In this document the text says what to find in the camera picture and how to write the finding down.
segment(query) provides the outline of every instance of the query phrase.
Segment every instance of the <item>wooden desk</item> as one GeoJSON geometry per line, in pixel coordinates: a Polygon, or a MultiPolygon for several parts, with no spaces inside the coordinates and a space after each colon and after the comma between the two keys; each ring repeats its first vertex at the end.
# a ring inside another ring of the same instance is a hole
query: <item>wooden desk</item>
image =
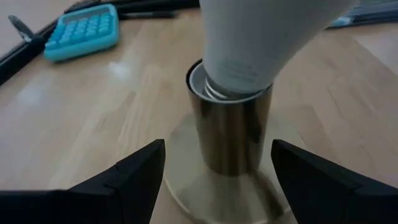
{"type": "MultiPolygon", "coordinates": [[[[272,110],[308,150],[398,187],[397,25],[319,34],[275,81],[272,110]]],[[[114,49],[42,57],[0,87],[0,188],[69,188],[191,112],[185,74],[202,56],[200,14],[126,21],[114,49]]],[[[190,223],[162,186],[152,223],[190,223]]]]}

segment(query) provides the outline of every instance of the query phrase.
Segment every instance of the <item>metal cylinder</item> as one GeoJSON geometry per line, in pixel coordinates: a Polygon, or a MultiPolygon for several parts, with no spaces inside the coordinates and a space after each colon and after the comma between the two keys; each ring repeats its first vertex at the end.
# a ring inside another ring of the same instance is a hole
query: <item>metal cylinder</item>
{"type": "Polygon", "coordinates": [[[240,100],[203,94],[207,73],[201,60],[187,73],[201,153],[206,165],[223,175],[245,174],[259,167],[272,86],[240,100]]]}

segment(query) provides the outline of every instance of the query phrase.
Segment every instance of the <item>desk surface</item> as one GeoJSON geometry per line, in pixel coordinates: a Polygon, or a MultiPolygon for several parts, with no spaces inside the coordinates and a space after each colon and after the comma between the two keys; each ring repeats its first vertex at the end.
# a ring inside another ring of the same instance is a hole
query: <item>desk surface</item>
{"type": "MultiPolygon", "coordinates": [[[[324,31],[275,81],[272,110],[308,150],[398,187],[398,26],[324,31]]],[[[200,13],[125,21],[107,52],[37,57],[0,87],[0,188],[68,188],[191,113],[185,74],[201,57],[200,13]]],[[[189,223],[162,186],[153,223],[189,223]]]]}

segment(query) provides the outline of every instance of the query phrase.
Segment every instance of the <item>blue calculator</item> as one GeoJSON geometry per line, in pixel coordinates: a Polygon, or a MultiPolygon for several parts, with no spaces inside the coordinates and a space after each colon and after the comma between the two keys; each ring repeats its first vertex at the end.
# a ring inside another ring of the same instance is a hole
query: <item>blue calculator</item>
{"type": "Polygon", "coordinates": [[[45,44],[44,57],[57,62],[116,45],[119,19],[112,4],[64,14],[45,44]]]}

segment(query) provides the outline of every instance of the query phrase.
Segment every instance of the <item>round metal base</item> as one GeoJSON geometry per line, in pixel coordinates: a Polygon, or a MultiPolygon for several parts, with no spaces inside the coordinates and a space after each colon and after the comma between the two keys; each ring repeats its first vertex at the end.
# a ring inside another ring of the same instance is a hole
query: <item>round metal base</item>
{"type": "Polygon", "coordinates": [[[298,147],[304,143],[294,128],[270,114],[259,170],[228,177],[207,168],[199,146],[195,118],[188,115],[167,141],[165,183],[175,201],[200,223],[297,223],[271,161],[274,139],[298,147]]]}

